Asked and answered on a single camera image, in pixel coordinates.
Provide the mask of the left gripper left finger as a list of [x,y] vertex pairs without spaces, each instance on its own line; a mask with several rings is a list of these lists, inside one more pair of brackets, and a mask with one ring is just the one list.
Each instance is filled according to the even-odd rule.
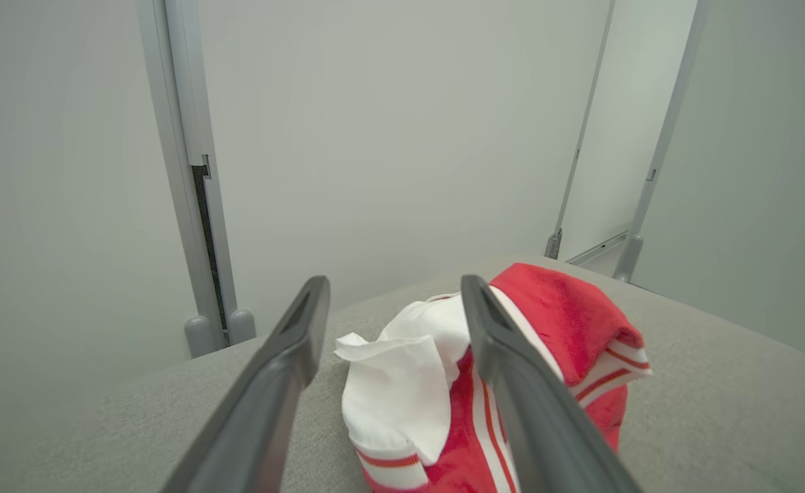
[[277,492],[303,390],[318,374],[331,285],[311,277],[245,365],[165,492]]

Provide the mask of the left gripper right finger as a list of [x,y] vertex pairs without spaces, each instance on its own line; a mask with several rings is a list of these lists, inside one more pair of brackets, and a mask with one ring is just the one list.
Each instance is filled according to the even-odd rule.
[[460,290],[474,362],[494,391],[521,491],[640,491],[488,283],[464,275]]

